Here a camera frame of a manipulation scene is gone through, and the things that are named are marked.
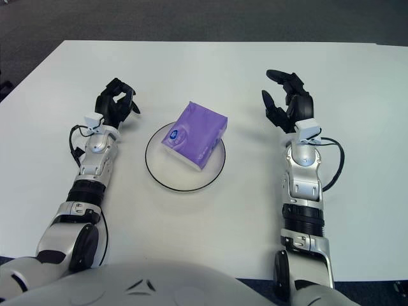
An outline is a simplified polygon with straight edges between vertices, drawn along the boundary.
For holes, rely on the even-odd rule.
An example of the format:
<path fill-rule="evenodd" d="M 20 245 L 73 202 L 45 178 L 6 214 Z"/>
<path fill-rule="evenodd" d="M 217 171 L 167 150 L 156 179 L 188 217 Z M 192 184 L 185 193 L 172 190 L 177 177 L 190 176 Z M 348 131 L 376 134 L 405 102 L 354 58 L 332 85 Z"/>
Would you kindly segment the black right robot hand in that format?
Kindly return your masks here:
<path fill-rule="evenodd" d="M 266 76 L 281 85 L 286 93 L 287 110 L 276 107 L 271 95 L 262 90 L 262 98 L 265 104 L 265 114 L 275 127 L 280 127 L 286 134 L 295 132 L 295 123 L 314 117 L 314 102 L 307 92 L 304 83 L 296 73 L 286 73 L 269 69 Z"/>

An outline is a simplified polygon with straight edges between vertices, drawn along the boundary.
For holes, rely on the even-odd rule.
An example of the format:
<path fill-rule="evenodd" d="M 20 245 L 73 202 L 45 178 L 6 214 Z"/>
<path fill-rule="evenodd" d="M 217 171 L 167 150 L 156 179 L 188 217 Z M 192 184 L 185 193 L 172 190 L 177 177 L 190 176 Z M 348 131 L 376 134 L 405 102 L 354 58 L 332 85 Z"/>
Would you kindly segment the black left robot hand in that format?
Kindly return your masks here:
<path fill-rule="evenodd" d="M 133 101 L 135 90 L 114 78 L 96 99 L 95 112 L 103 116 L 103 124 L 118 129 L 131 112 L 140 114 Z"/>

